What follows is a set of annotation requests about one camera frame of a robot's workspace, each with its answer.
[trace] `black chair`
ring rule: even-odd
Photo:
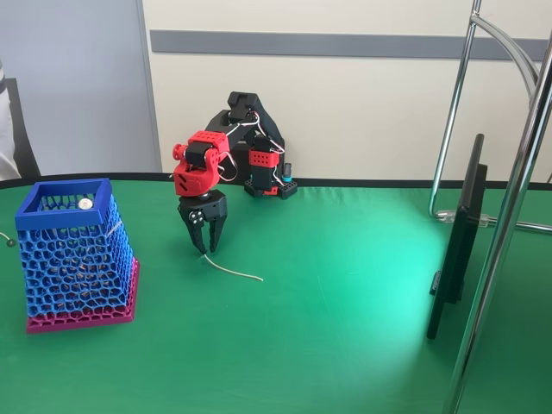
[[[25,129],[25,122],[23,121],[23,111],[16,79],[7,78],[6,86],[9,93],[11,120],[14,125],[14,141],[16,143],[14,161],[16,162],[17,170],[19,170],[20,175],[24,179],[40,177],[41,170],[39,170],[36,164],[33,148],[31,148],[31,144],[28,141],[27,130]]]

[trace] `pink base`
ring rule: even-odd
[[[27,319],[27,333],[38,334],[41,332],[54,332],[56,330],[88,328],[98,325],[111,325],[113,323],[132,322],[135,318],[136,290],[138,289],[138,277],[140,275],[140,263],[132,260],[132,274],[130,279],[130,298],[126,306],[104,306],[103,308],[84,309],[74,312],[47,313]]]

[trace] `blue basket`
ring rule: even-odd
[[[128,303],[133,251],[120,221],[108,179],[33,186],[16,214],[30,317]]]

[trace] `black monitor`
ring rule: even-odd
[[[430,293],[435,295],[431,309],[428,339],[435,339],[445,302],[455,304],[461,299],[469,256],[479,227],[481,205],[486,186],[486,166],[480,164],[485,136],[475,137],[474,149],[467,166],[460,202],[456,209],[447,253],[442,269],[435,274]]]

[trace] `green table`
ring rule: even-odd
[[[440,413],[492,229],[480,229],[464,299],[425,339],[451,227],[428,189],[301,188],[289,200],[224,186],[229,219],[199,257],[173,185],[113,182],[141,262],[135,321],[27,336],[17,248],[0,247],[0,412]],[[0,190],[0,231],[28,187]],[[439,207],[460,191],[442,190]],[[496,214],[503,191],[488,190]],[[521,218],[551,223],[552,194]],[[552,238],[514,236],[461,413],[550,412]]]

